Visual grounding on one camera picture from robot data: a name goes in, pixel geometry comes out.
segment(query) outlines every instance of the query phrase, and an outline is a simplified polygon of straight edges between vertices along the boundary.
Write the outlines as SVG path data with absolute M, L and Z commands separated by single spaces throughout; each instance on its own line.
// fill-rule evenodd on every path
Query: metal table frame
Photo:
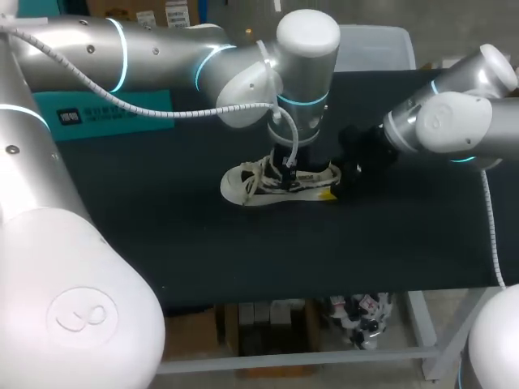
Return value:
M 440 337 L 436 335 L 423 293 L 420 291 L 408 292 L 406 302 L 418 347 L 172 361 L 162 363 L 157 373 L 175 374 L 284 365 L 324 365 L 328 363 L 422 359 L 424 378 L 435 381 L 442 379 L 457 361 L 461 350 L 465 347 L 469 330 L 478 312 L 498 292 L 498 288 L 469 289 Z

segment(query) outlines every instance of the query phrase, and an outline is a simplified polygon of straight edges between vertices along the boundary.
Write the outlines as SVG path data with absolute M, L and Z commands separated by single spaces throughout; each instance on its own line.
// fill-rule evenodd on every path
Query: plastic bin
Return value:
M 409 33 L 399 27 L 341 25 L 335 71 L 416 69 Z

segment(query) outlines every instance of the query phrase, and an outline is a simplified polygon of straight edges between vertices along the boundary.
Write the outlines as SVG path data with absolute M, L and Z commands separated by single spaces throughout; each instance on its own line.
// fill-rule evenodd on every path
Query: yellow label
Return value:
M 323 200 L 323 201 L 328 201 L 328 200 L 337 200 L 337 197 L 332 193 L 330 188 L 326 188 L 325 190 L 323 190 L 320 193 L 319 199 Z

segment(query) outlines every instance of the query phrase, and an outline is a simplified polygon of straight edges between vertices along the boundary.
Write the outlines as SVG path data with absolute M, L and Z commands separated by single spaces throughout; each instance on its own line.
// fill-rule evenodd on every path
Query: cable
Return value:
M 135 113 L 140 116 L 148 116 L 151 118 L 164 118 L 164 119 L 184 119 L 184 118 L 203 118 L 207 116 L 216 116 L 223 113 L 231 113 L 231 112 L 239 112 L 247 109 L 259 109 L 259 108 L 269 108 L 274 109 L 274 104 L 270 103 L 250 103 L 250 104 L 240 104 L 240 105 L 230 105 L 227 107 L 220 107 L 215 109 L 203 109 L 199 111 L 186 111 L 186 112 L 168 112 L 168 111 L 156 111 L 152 109 L 145 109 L 138 107 L 136 105 L 132 105 L 126 103 L 125 101 L 118 99 L 117 97 L 111 95 L 105 89 L 97 85 L 93 82 L 89 77 L 86 76 L 82 71 L 80 71 L 74 64 L 72 64 L 68 59 L 62 56 L 59 52 L 53 50 L 50 46 L 45 44 L 44 42 L 37 39 L 35 36 L 28 34 L 26 32 L 20 31 L 18 28 L 9 27 L 6 25 L 0 24 L 0 32 L 8 33 L 12 36 L 16 36 L 20 40 L 29 43 L 31 46 L 40 50 L 43 54 L 53 59 L 59 65 L 63 66 L 65 69 L 74 73 L 74 75 L 78 78 L 78 80 L 84 84 L 88 89 L 97 94 L 99 97 L 109 101 L 113 105 L 117 105 L 117 107 L 125 109 L 126 111 Z M 292 153 L 290 154 L 289 159 L 286 162 L 286 166 L 290 167 L 294 161 L 298 151 L 298 143 L 299 143 L 299 133 L 298 128 L 286 110 L 283 108 L 279 108 L 279 112 L 285 118 L 287 123 L 292 130 Z
M 272 69 L 272 63 L 270 61 L 270 57 L 268 56 L 268 51 L 265 47 L 265 43 L 263 43 L 263 41 L 257 41 L 256 44 L 259 47 L 259 51 L 261 52 L 261 56 L 263 57 L 265 70 L 267 71 L 267 87 L 268 89 L 270 89 L 270 94 L 272 95 L 272 120 L 274 121 L 274 124 L 279 125 L 281 122 L 281 108 L 277 102 L 277 89 L 276 81 L 274 80 L 274 70 Z M 295 157 L 298 154 L 298 147 L 299 137 L 293 137 L 292 152 L 290 153 L 289 159 L 286 162 L 286 166 L 292 166 L 293 162 L 295 161 Z
M 481 181 L 483 183 L 483 191 L 485 194 L 485 203 L 487 204 L 488 229 L 490 231 L 490 245 L 492 250 L 492 262 L 494 263 L 495 278 L 502 289 L 506 289 L 503 275 L 501 274 L 500 259 L 497 255 L 497 241 L 495 239 L 494 211 L 492 209 L 492 198 L 490 186 L 488 185 L 487 173 L 481 171 Z

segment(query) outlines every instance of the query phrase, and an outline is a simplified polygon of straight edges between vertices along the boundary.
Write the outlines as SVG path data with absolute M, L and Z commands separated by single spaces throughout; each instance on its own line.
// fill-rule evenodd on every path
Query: sneaker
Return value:
M 272 153 L 256 162 L 232 168 L 221 179 L 222 196 L 231 203 L 257 207 L 282 201 L 335 200 L 332 186 L 341 180 L 341 170 L 330 164 L 322 172 L 297 171 L 295 179 L 283 185 L 282 174 L 272 164 Z

